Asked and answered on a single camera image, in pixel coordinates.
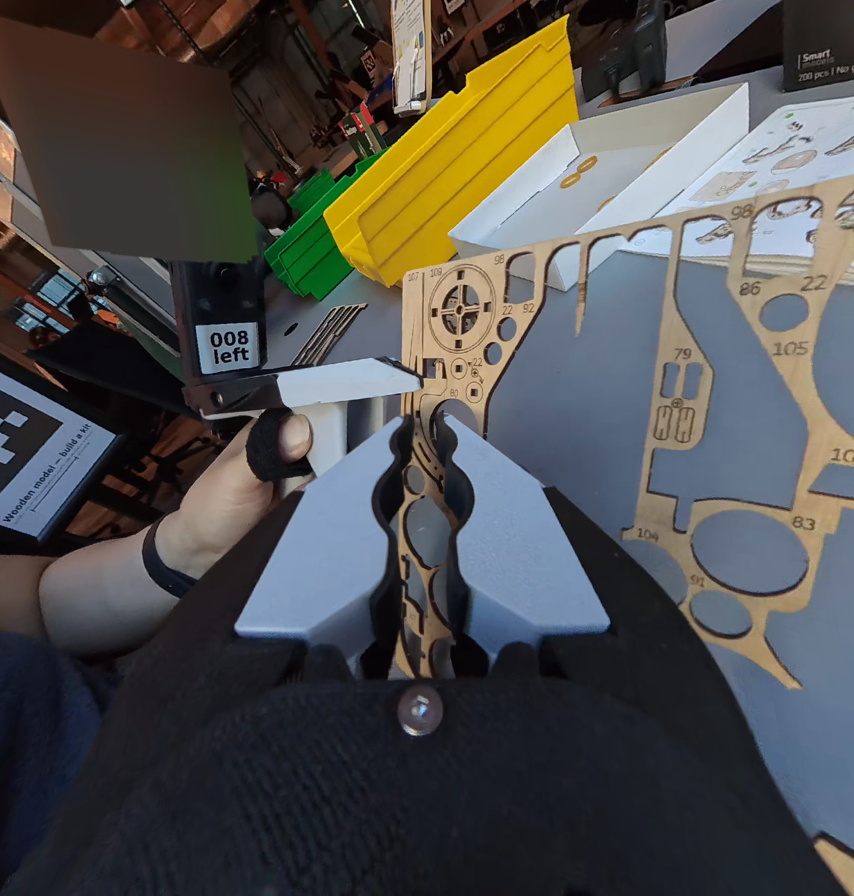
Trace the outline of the green storage bin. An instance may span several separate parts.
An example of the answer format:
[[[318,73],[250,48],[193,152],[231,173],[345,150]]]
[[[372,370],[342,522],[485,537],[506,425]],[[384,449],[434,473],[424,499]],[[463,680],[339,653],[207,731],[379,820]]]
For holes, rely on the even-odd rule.
[[[352,272],[353,266],[337,246],[324,215],[386,152],[359,161],[353,175],[336,181],[264,251],[264,260],[277,279],[296,295],[323,300]]]

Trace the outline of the black kit box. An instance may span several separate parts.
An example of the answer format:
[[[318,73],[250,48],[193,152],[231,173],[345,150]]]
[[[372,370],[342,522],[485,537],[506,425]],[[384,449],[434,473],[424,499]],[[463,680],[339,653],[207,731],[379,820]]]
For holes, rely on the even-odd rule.
[[[854,80],[854,1],[784,1],[782,89]]]

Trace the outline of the person's navy shirt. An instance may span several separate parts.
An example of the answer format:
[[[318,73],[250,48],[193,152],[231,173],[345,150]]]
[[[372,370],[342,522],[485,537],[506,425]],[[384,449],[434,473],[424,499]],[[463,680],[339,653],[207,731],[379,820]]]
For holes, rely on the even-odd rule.
[[[113,666],[0,631],[0,890],[74,783],[120,681]]]

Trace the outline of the person's left hand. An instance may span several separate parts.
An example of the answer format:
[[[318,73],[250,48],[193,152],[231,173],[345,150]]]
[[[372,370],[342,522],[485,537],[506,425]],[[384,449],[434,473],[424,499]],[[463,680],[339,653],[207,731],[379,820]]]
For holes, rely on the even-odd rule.
[[[164,563],[201,578],[278,504],[278,482],[301,475],[312,442],[309,419],[289,410],[243,426],[161,524]]]

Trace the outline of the wooden parts sheet with holes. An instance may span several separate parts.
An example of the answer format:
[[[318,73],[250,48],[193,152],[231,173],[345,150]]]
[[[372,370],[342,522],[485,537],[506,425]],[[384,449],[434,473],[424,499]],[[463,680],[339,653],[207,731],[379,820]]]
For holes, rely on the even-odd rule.
[[[460,401],[667,589],[854,893],[854,175],[403,276],[413,458]]]

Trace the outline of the yellow storage bin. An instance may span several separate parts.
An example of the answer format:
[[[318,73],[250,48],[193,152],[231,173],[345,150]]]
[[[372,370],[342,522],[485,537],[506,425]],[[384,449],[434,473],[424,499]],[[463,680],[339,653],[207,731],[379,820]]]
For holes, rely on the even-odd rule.
[[[468,73],[328,207],[348,263],[390,287],[455,255],[449,232],[578,117],[567,23]]]

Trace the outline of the person's left forearm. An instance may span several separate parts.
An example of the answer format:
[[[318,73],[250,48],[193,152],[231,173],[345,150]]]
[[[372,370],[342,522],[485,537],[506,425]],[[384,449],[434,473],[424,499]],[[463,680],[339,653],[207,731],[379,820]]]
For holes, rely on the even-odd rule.
[[[0,554],[0,631],[91,657],[135,649],[179,599],[144,566],[147,530],[69,554]]]

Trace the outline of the white instruction booklet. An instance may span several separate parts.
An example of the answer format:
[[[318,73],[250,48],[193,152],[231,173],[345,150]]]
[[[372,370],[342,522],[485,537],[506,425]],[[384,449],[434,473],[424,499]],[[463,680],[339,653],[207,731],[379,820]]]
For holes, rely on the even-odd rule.
[[[801,186],[854,175],[854,97],[783,106],[765,118],[725,156],[706,169],[656,217],[751,200]],[[764,208],[754,222],[748,262],[762,273],[796,273],[813,257],[822,206],[795,199]],[[838,212],[854,231],[854,196]],[[733,247],[727,221],[704,218],[689,223],[682,237],[683,259],[726,265]],[[620,251],[665,257],[667,230],[646,230]],[[854,286],[854,263],[840,283]]]

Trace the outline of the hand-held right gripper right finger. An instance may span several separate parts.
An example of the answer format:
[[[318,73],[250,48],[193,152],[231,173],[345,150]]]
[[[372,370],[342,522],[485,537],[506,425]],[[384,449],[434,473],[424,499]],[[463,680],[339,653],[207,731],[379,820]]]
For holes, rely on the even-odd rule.
[[[603,608],[542,483],[455,417],[435,424],[444,502],[454,522],[445,608],[452,635],[436,678],[454,678],[453,652],[470,639],[488,661],[508,644],[609,633]]]

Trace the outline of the small wooden parts sheet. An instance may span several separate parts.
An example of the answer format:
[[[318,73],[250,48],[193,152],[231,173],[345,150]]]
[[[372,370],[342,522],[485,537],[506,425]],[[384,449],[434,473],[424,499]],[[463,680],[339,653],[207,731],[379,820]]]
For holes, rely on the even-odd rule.
[[[331,308],[308,341],[300,348],[291,365],[318,366],[323,364],[355,319],[367,308],[367,303]]]

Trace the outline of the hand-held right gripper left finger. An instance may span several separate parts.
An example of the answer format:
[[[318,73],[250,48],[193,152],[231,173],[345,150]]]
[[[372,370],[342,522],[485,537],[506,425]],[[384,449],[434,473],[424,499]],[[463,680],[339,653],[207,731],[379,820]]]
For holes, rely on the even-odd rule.
[[[306,487],[234,625],[239,637],[333,646],[357,678],[389,677],[409,462],[410,417],[396,417]]]

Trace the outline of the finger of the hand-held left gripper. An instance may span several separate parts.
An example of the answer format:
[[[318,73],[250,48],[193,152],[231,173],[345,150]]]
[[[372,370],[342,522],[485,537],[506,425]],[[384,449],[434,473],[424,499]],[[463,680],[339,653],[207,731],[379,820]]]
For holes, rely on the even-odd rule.
[[[300,367],[276,374],[284,406],[302,408],[419,392],[421,375],[390,357]]]

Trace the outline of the white cardboard box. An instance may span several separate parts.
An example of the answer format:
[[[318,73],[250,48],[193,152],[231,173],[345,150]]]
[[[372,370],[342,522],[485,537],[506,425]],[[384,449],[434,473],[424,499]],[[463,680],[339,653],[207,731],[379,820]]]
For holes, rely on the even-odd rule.
[[[449,231],[461,258],[654,217],[749,133],[746,83],[562,128]]]

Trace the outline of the black white marker sign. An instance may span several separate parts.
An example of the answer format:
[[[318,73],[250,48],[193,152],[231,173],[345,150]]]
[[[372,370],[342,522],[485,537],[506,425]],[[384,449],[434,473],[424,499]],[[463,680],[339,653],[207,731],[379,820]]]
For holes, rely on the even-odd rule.
[[[0,355],[0,545],[30,551],[58,538],[124,441],[94,409]]]

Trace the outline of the black wristband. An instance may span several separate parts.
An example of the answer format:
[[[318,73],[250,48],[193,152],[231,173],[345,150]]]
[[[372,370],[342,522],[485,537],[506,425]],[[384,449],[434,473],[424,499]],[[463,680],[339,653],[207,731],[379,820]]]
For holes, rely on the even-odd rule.
[[[161,524],[169,519],[168,514],[153,523],[146,531],[141,548],[141,559],[147,576],[160,589],[175,599],[182,599],[197,583],[197,579],[167,566],[156,546],[156,536]]]

